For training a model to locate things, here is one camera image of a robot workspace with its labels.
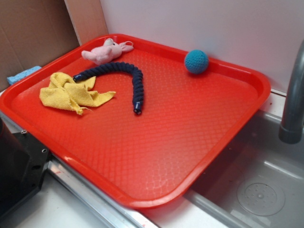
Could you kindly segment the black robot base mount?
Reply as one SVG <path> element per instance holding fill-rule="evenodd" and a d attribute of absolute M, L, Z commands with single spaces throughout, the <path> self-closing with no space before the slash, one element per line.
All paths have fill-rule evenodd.
<path fill-rule="evenodd" d="M 0 121 L 0 218 L 42 187 L 50 151 L 30 133 L 11 133 Z"/>

